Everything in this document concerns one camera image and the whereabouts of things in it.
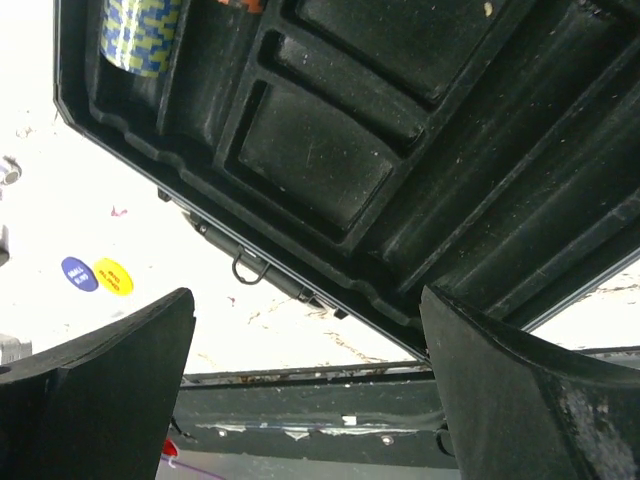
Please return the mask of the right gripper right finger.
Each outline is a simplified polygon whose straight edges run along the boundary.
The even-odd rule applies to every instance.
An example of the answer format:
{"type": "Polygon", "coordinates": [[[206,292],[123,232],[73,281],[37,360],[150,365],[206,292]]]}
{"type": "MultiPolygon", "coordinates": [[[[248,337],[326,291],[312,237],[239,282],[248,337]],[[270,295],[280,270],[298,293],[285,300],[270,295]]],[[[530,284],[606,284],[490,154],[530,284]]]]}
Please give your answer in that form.
{"type": "Polygon", "coordinates": [[[638,478],[638,370],[559,347],[437,289],[423,289],[420,313],[462,478],[638,478]]]}

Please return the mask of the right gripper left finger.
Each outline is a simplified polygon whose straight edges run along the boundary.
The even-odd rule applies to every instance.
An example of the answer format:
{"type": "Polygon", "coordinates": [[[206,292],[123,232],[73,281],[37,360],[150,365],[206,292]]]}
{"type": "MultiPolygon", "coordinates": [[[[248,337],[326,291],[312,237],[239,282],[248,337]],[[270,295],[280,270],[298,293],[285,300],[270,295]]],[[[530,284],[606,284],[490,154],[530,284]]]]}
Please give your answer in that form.
{"type": "Polygon", "coordinates": [[[178,288],[1,368],[4,479],[152,479],[195,328],[178,288]]]}

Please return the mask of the blue poker chip stack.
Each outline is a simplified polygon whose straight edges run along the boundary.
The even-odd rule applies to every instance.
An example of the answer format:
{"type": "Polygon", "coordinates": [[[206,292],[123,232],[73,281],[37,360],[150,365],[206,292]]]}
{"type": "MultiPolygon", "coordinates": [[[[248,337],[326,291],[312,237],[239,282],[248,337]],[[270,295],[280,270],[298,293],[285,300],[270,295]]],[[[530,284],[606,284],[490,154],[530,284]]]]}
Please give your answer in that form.
{"type": "Polygon", "coordinates": [[[103,2],[100,52],[115,67],[147,78],[164,74],[176,35],[180,0],[103,2]]]}

